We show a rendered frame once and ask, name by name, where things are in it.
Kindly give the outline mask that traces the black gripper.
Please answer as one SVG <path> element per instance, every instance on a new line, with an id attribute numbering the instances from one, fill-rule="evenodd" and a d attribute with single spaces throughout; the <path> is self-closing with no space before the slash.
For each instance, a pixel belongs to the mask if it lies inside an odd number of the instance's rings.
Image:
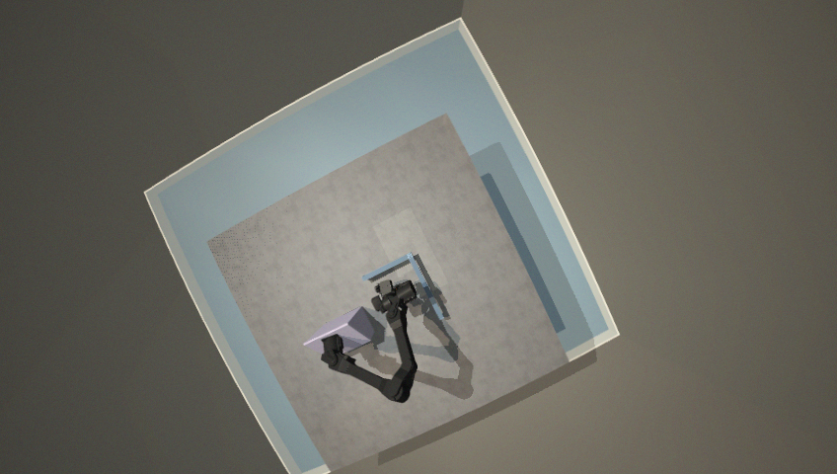
<path id="1" fill-rule="evenodd" d="M 394 290 L 393 290 L 393 291 L 391 291 L 391 292 L 389 292 L 389 293 L 387 293 L 387 294 L 390 294 L 390 293 L 396 294 L 396 291 L 395 291 L 396 289 L 401 288 L 402 286 L 406 285 L 406 284 L 407 284 L 407 283 L 409 283 L 409 282 L 410 282 L 410 283 L 412 283 L 410 280 L 407 280 L 407 281 L 403 282 L 402 284 L 399 284 L 399 285 L 395 286 L 396 288 L 394 288 Z M 383 297 L 385 298 L 387 294 L 385 294 Z M 379 295 L 377 295 L 377 296 L 375 296 L 375 297 L 373 297 L 373 298 L 371 299 L 371 302 L 372 302 L 372 304 L 373 304 L 373 306 L 374 306 L 374 308 L 375 308 L 375 310 L 376 310 L 376 311 L 380 311 L 380 310 L 379 310 L 379 308 L 377 307 L 377 305 L 378 305 L 378 304 L 380 304 L 380 303 L 382 303 L 382 302 L 383 302 L 383 300 L 384 300 L 384 298 L 382 298 L 382 301 L 381 301 L 381 300 L 380 300 L 380 298 L 379 298 Z"/>

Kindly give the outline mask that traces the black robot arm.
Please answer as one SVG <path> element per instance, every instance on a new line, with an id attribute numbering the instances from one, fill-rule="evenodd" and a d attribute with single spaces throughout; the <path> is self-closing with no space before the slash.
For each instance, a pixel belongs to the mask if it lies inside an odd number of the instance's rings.
<path id="1" fill-rule="evenodd" d="M 383 296 L 394 290 L 391 280 L 384 280 L 374 287 L 376 293 Z M 396 294 L 387 294 L 383 302 L 377 307 L 381 313 L 386 312 L 386 319 L 389 326 L 393 330 L 400 359 L 401 366 L 397 373 L 394 374 L 392 380 L 378 376 L 361 366 L 355 364 L 356 359 L 342 353 L 343 340 L 338 335 L 332 335 L 328 338 L 323 338 L 324 353 L 321 360 L 329 365 L 329 369 L 350 375 L 358 378 L 374 388 L 387 397 L 391 401 L 405 403 L 410 397 L 410 391 L 414 384 L 415 374 L 418 369 L 418 364 L 415 361 L 411 343 L 407 333 L 407 310 L 409 302 L 417 299 L 417 293 L 409 282 L 401 288 L 395 290 Z M 401 307 L 402 310 L 398 307 Z"/>

